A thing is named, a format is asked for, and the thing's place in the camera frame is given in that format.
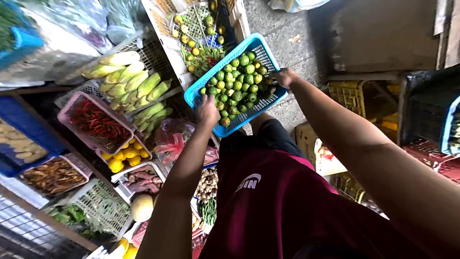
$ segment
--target black shorts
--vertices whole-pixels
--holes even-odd
[[[288,132],[277,119],[265,121],[262,126],[260,126],[257,136],[246,136],[242,132],[236,130],[229,136],[223,138],[220,143],[219,156],[230,155],[238,149],[247,149],[251,147],[278,149],[306,159],[300,148],[295,144],[294,140],[292,140]]]

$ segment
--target hand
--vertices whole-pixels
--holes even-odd
[[[199,125],[212,128],[219,121],[219,110],[216,108],[214,98],[212,94],[203,95],[197,114]]]
[[[279,72],[270,73],[269,77],[276,79],[278,84],[287,89],[289,89],[292,82],[300,78],[296,72],[287,67],[281,68]]]

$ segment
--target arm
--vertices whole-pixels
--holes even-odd
[[[214,95],[203,96],[197,114],[199,123],[174,163],[155,204],[149,227],[136,258],[191,258],[192,210],[203,169],[204,155],[213,127],[219,119]]]
[[[385,214],[460,248],[460,188],[407,154],[366,119],[290,69],[275,74],[331,152]]]

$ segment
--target person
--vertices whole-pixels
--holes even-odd
[[[274,118],[250,122],[253,136],[223,138],[217,165],[217,219],[200,258],[431,258],[459,254],[460,188],[407,154],[289,68],[289,88],[318,137],[390,220],[337,194],[313,171]],[[190,200],[201,177],[214,96],[153,210],[143,258],[191,258]]]

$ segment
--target corn husk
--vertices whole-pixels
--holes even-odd
[[[141,56],[135,51],[121,52],[99,60],[103,65],[129,65],[139,61]]]

